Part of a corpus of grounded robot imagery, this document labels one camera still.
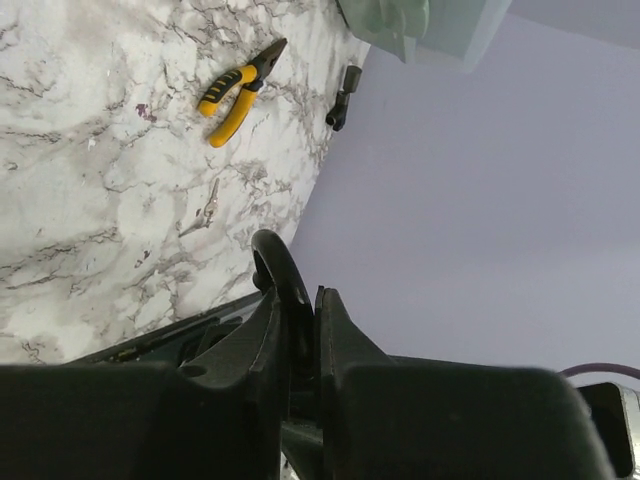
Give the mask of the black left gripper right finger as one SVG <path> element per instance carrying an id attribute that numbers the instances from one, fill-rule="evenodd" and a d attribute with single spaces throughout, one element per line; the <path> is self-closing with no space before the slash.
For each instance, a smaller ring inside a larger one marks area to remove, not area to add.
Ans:
<path id="1" fill-rule="evenodd" d="M 580 394 L 559 374 L 392 356 L 316 296 L 328 479 L 611 479 Z"/>

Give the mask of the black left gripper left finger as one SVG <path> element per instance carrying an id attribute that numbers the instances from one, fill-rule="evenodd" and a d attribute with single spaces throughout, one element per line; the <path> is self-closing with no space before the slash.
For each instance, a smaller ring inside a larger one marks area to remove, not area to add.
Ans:
<path id="1" fill-rule="evenodd" d="M 1 370 L 5 479 L 275 479 L 287 370 L 281 304 L 192 362 Z"/>

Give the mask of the black padlock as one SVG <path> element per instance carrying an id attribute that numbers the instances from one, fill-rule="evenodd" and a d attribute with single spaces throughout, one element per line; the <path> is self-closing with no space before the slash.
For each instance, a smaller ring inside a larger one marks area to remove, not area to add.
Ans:
<path id="1" fill-rule="evenodd" d="M 281 302 L 294 383 L 312 382 L 316 359 L 314 312 L 298 267 L 285 242 L 272 230 L 258 230 L 252 236 L 251 248 L 256 269 L 254 285 L 262 293 L 274 288 Z"/>

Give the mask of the silver keys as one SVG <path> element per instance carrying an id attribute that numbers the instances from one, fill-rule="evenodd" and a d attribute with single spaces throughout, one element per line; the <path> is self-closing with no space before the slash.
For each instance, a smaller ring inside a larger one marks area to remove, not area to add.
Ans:
<path id="1" fill-rule="evenodd" d="M 195 232 L 202 228 L 208 228 L 211 225 L 213 216 L 218 210 L 219 185 L 220 179 L 216 178 L 213 182 L 213 186 L 211 188 L 211 192 L 206 204 L 196 214 L 195 221 L 187 229 L 179 233 L 179 238 L 189 235 L 192 232 Z"/>

